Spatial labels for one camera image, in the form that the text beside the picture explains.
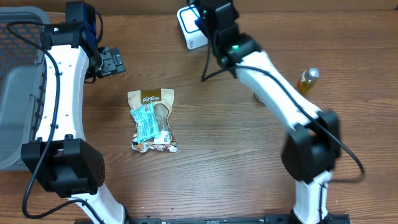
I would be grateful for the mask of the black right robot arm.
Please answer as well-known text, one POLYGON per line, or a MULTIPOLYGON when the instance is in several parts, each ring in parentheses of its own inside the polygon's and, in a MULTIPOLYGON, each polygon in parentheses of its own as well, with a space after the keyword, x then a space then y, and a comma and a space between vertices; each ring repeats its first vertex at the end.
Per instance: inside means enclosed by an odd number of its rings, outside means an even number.
POLYGON ((295 179, 293 222, 328 223, 328 183, 341 154, 338 117, 304 98, 275 68, 268 54, 239 31, 232 1, 189 1, 222 71, 250 88, 279 120, 287 139, 282 163, 295 179))

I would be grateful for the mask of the brown snack pouch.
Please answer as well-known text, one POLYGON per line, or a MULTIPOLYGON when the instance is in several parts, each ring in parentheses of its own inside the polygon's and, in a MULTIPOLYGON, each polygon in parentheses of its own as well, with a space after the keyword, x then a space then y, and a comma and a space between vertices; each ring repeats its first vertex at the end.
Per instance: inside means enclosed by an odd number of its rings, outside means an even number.
POLYGON ((173 89, 136 90, 127 93, 130 113, 136 124, 132 136, 133 150, 177 152, 177 143, 170 130, 169 117, 175 99, 173 89))

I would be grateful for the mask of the green lid jar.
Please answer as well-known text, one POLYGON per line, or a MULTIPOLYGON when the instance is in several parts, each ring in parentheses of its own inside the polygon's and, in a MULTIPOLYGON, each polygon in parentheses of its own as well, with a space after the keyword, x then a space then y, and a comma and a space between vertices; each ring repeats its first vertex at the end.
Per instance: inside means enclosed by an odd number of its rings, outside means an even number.
POLYGON ((256 99, 258 102, 264 104, 264 102, 261 100, 261 98, 260 98, 257 94, 254 94, 254 97, 255 97, 255 99, 256 99))

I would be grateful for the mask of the teal snack packet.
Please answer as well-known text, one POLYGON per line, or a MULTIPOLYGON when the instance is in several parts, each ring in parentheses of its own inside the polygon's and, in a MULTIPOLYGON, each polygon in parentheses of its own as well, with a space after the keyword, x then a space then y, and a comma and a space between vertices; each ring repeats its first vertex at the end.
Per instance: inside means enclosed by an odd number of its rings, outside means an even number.
POLYGON ((136 122, 138 143, 159 136, 159 125, 155 117, 153 102, 142 105, 136 110, 131 110, 131 115, 136 122))

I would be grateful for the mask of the yellow dish soap bottle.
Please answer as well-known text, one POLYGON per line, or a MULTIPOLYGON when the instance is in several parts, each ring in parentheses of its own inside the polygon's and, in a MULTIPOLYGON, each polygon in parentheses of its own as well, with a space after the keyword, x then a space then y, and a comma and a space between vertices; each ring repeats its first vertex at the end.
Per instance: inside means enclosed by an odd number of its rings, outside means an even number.
POLYGON ((302 75, 300 80, 297 83, 297 91, 303 95, 306 96, 307 93, 312 89, 312 87, 315 85, 316 80, 320 76, 320 71, 317 68, 309 68, 308 70, 305 70, 302 75))

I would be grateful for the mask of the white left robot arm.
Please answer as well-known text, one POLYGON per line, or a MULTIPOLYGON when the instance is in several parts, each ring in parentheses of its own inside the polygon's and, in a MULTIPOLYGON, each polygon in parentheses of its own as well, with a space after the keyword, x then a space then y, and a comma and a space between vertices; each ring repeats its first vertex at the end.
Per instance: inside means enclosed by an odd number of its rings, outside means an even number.
POLYGON ((84 84, 125 71, 118 49, 100 47, 102 35, 100 13, 83 1, 66 4, 64 22, 44 25, 38 46, 46 64, 42 119, 21 158, 33 182, 77 204, 92 223, 128 223, 127 210, 105 184, 103 156, 83 131, 84 84))

